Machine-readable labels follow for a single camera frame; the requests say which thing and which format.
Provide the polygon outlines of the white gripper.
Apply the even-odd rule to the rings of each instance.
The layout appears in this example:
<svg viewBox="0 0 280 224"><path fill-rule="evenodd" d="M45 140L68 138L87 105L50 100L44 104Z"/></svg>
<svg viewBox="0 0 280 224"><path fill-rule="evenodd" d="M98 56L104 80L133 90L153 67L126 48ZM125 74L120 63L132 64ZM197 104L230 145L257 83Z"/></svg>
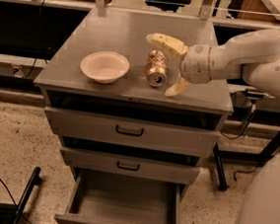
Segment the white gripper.
<svg viewBox="0 0 280 224"><path fill-rule="evenodd" d="M199 44L188 47L179 39L154 33L146 35L146 41L162 50L169 59L184 56L180 61L180 74L178 74L175 84L166 89L166 97L176 97L182 94L188 88L189 83L192 85L207 84L211 80L209 73L211 46Z"/></svg>

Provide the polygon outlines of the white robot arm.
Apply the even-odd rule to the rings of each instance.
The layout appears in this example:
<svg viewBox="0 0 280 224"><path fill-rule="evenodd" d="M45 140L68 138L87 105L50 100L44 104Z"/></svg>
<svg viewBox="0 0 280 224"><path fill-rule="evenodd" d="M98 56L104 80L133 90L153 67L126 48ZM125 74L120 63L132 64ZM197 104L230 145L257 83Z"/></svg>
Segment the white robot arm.
<svg viewBox="0 0 280 224"><path fill-rule="evenodd" d="M187 46L165 34L150 34L146 41L179 58L179 75L166 89L168 97L189 84L243 77L245 82L280 101L280 31L259 30L230 38L219 46ZM249 186L236 224L280 224L280 152L263 165Z"/></svg>

